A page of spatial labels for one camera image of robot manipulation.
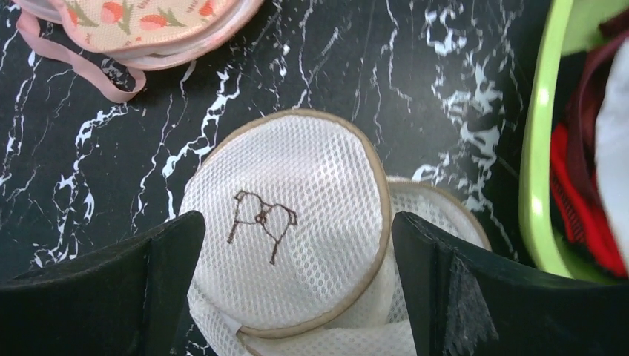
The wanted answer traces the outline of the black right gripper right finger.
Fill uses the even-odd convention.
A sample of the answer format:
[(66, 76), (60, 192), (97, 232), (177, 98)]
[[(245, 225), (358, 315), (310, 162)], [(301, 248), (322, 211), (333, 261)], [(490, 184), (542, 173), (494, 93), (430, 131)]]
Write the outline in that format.
[(407, 212), (392, 224), (419, 355), (626, 355), (628, 285), (549, 274)]

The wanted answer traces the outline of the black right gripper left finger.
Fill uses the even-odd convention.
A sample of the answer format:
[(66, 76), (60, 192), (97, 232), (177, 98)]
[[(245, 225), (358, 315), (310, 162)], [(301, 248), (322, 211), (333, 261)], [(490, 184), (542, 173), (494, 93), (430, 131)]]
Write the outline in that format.
[(1, 283), (3, 355), (168, 355), (205, 236), (189, 211)]

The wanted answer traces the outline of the white mesh laundry bag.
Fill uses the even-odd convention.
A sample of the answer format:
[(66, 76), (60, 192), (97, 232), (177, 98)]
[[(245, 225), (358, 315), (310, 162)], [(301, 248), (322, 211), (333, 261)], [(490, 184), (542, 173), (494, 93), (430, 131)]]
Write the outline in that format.
[(205, 237), (188, 304), (218, 355), (414, 355), (395, 215), (490, 249), (459, 200), (388, 177), (356, 126), (314, 110), (226, 137), (188, 181), (189, 211), (203, 215)]

